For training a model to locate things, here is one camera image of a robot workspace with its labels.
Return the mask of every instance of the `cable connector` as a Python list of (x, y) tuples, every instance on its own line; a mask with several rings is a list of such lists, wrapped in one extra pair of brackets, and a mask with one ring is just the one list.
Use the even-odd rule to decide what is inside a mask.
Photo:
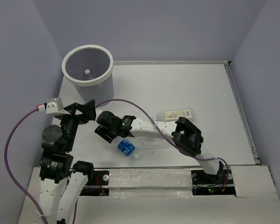
[(46, 111), (46, 105), (45, 104), (40, 104), (36, 106), (38, 108), (39, 112), (45, 112)]

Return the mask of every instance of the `gray wall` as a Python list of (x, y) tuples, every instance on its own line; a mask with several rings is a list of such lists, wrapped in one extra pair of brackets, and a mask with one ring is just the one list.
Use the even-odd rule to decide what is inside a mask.
[(280, 0), (268, 0), (232, 62), (261, 161), (280, 197)]
[(98, 44), (115, 60), (232, 60), (265, 0), (34, 0), (62, 56)]
[[(0, 1), (0, 224), (15, 224), (24, 194), (9, 178), (3, 150), (14, 124), (35, 105), (58, 95), (60, 53), (31, 0)], [(27, 187), (40, 160), (48, 117), (36, 113), (16, 131), (9, 149), (15, 177)]]

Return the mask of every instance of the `white platform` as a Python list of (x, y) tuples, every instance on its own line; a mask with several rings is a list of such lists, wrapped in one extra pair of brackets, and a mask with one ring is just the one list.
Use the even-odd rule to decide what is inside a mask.
[[(268, 168), (231, 170), (236, 197), (192, 196), (188, 169), (162, 169), (160, 175), (142, 169), (138, 174), (135, 169), (110, 170), (110, 196), (79, 197), (75, 224), (280, 224), (280, 202)], [(34, 169), (28, 188), (35, 198), (39, 172)], [(131, 184), (136, 189), (126, 189)], [(32, 224), (35, 214), (26, 197), (19, 224)]]
[[(130, 100), (152, 116), (166, 109), (193, 108), (194, 124), (204, 137), (203, 147), (230, 165), (255, 164), (223, 64), (116, 65), (113, 82), (114, 98)], [(84, 103), (65, 78), (59, 96), (64, 106)], [(147, 119), (123, 102), (111, 102), (101, 109), (119, 117)], [(198, 166), (174, 148), (141, 150), (138, 161), (130, 160), (94, 133), (97, 126), (90, 122), (78, 128), (71, 152), (74, 162), (89, 161), (96, 168)]]

